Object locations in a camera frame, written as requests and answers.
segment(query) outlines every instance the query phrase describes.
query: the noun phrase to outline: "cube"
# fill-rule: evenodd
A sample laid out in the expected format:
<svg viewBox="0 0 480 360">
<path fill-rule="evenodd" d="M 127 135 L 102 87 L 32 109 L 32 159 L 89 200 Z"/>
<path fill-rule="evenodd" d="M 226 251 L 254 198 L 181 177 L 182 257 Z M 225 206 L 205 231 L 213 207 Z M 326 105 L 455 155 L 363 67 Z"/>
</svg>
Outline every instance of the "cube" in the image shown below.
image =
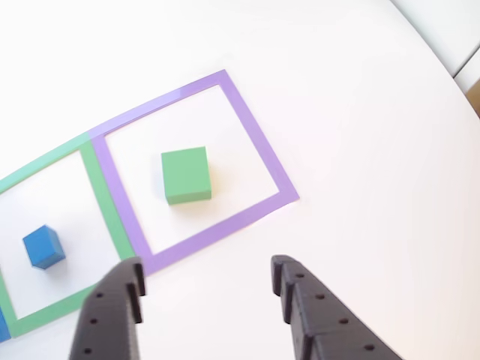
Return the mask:
<svg viewBox="0 0 480 360">
<path fill-rule="evenodd" d="M 212 198 L 205 146 L 162 154 L 163 186 L 170 205 Z"/>
<path fill-rule="evenodd" d="M 57 233 L 47 225 L 27 235 L 23 242 L 31 264 L 37 268 L 48 269 L 65 258 Z"/>
<path fill-rule="evenodd" d="M 10 339 L 10 332 L 8 331 L 7 322 L 3 317 L 2 309 L 0 308 L 0 343 Z"/>
</svg>

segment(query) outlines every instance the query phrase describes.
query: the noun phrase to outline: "blue cube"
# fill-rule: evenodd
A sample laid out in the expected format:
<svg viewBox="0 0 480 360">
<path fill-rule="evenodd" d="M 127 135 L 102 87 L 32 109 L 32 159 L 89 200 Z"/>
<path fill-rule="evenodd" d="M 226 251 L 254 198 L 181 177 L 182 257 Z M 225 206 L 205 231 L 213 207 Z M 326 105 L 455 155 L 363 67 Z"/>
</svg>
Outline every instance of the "blue cube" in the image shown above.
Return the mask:
<svg viewBox="0 0 480 360">
<path fill-rule="evenodd" d="M 7 322 L 3 317 L 2 309 L 0 308 L 0 343 L 11 339 L 10 332 L 8 331 Z"/>
<path fill-rule="evenodd" d="M 65 258 L 57 233 L 47 225 L 36 229 L 23 238 L 31 264 L 40 269 L 48 269 Z"/>
</svg>

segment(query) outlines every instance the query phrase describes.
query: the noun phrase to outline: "green cube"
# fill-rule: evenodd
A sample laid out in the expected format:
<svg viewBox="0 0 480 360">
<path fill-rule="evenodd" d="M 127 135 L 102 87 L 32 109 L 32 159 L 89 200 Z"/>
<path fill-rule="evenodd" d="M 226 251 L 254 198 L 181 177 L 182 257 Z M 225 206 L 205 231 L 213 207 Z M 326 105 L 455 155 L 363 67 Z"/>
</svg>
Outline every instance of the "green cube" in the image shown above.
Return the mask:
<svg viewBox="0 0 480 360">
<path fill-rule="evenodd" d="M 170 205 L 212 198 L 205 146 L 162 154 L 163 185 Z"/>
</svg>

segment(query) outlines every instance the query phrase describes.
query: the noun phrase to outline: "purple square outline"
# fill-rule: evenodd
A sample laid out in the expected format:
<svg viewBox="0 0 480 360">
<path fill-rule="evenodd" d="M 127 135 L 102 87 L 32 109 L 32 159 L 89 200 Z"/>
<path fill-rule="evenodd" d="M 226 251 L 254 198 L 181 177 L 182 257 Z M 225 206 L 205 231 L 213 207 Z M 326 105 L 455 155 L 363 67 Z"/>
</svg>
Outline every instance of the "purple square outline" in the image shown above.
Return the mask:
<svg viewBox="0 0 480 360">
<path fill-rule="evenodd" d="M 143 116 L 147 116 L 170 104 L 216 85 L 221 87 L 226 98 L 235 110 L 236 115 L 247 131 L 248 136 L 270 172 L 270 176 L 274 179 L 279 191 L 275 195 L 222 220 L 220 223 L 216 223 L 208 229 L 204 229 L 160 253 L 153 254 L 123 187 L 122 180 L 120 179 L 112 155 L 108 149 L 105 136 L 131 122 L 141 119 Z M 142 257 L 147 275 L 166 268 L 299 198 L 296 189 L 278 160 L 277 155 L 274 153 L 260 126 L 257 124 L 247 104 L 242 99 L 242 96 L 225 70 L 208 75 L 207 77 L 182 86 L 181 88 L 124 112 L 115 118 L 111 118 L 91 129 L 88 134 L 91 137 L 91 142 L 97 154 L 103 176 L 112 194 L 113 202 L 130 239 L 130 243 L 135 253 Z"/>
</svg>

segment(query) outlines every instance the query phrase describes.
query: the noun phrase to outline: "white surface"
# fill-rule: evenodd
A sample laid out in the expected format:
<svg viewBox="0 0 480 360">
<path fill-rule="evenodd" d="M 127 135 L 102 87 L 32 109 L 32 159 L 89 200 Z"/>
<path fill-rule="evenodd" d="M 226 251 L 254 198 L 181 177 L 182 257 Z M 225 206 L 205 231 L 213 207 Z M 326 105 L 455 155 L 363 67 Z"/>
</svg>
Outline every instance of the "white surface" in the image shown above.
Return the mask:
<svg viewBox="0 0 480 360">
<path fill-rule="evenodd" d="M 220 86 L 167 106 L 106 137 L 154 254 L 278 192 Z M 206 146 L 210 200 L 170 206 L 162 152 Z"/>
<path fill-rule="evenodd" d="M 44 224 L 66 259 L 33 268 L 23 238 Z M 18 318 L 99 281 L 118 261 L 78 151 L 0 195 L 0 265 Z"/>
<path fill-rule="evenodd" d="M 300 193 L 147 280 L 142 360 L 292 360 L 270 284 L 277 253 L 301 260 L 404 359 L 480 358 L 479 119 L 391 2 L 3 8 L 0 176 L 226 68 Z M 2 343 L 0 359 L 65 360 L 71 326 Z M 49 354 L 43 331 L 55 335 Z"/>
<path fill-rule="evenodd" d="M 480 80 L 480 50 L 466 63 L 465 67 L 455 77 L 455 82 L 463 93 L 467 93 Z"/>
<path fill-rule="evenodd" d="M 480 44 L 478 0 L 391 0 L 454 76 Z"/>
</svg>

